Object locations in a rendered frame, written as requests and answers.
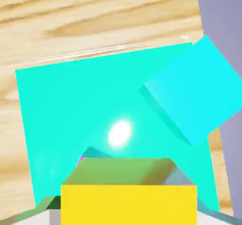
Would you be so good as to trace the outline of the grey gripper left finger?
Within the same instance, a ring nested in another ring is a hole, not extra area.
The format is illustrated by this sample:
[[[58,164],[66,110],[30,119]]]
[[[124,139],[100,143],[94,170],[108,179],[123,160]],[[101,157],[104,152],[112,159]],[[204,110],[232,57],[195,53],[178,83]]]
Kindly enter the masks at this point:
[[[61,197],[46,196],[31,210],[0,221],[0,225],[61,225]]]

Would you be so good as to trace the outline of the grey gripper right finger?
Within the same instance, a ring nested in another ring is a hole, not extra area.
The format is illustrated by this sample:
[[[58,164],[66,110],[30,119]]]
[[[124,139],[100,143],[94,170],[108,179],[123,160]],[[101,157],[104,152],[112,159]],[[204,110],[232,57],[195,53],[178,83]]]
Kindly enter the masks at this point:
[[[211,210],[198,198],[197,225],[242,225],[242,220]]]

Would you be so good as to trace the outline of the small yellow cube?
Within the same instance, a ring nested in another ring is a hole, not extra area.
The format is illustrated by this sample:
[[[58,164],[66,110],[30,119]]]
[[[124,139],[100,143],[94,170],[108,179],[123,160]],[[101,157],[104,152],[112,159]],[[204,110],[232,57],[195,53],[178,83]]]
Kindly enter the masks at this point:
[[[84,158],[61,186],[61,225],[197,225],[197,187],[168,158]]]

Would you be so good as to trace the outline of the small cyan cube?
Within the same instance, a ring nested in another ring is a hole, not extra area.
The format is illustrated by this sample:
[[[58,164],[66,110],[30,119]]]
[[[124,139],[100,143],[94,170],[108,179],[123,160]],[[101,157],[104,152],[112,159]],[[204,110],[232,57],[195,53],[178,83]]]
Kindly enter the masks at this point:
[[[206,35],[146,81],[143,92],[191,145],[242,109],[242,79]]]

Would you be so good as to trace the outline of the large turquoise box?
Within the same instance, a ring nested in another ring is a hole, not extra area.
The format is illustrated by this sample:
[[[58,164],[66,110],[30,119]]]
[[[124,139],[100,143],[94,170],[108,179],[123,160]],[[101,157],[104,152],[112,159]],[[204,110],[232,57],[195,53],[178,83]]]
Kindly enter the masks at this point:
[[[219,203],[208,140],[181,140],[143,84],[191,43],[16,71],[34,200],[59,195],[80,156],[171,158],[211,209]]]

